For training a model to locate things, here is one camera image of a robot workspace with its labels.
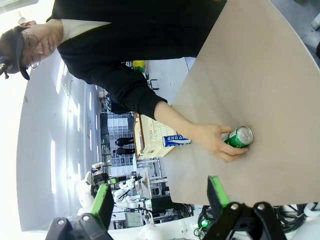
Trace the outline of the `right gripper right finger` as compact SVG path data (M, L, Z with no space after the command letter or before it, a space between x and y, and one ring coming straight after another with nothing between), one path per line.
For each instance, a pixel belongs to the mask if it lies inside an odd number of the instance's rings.
M268 202L257 202L249 207L230 201L217 176L207 178L207 198L215 223L203 237L205 240L231 240L237 232L246 233L251 240L287 238Z

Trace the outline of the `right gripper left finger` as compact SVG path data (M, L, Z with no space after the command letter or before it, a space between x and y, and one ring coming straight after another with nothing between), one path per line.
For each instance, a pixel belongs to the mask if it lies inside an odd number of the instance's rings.
M92 210L75 217L56 217L50 224L47 240L111 240L108 233L114 208L109 185L102 184Z

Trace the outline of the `person's right hand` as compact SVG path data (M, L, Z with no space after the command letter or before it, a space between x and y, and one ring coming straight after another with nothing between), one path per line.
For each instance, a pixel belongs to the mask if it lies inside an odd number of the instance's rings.
M224 162L232 162L244 155L248 148L235 148L222 140L222 134L231 133L234 128L220 124L192 123L182 135L202 145L210 154Z

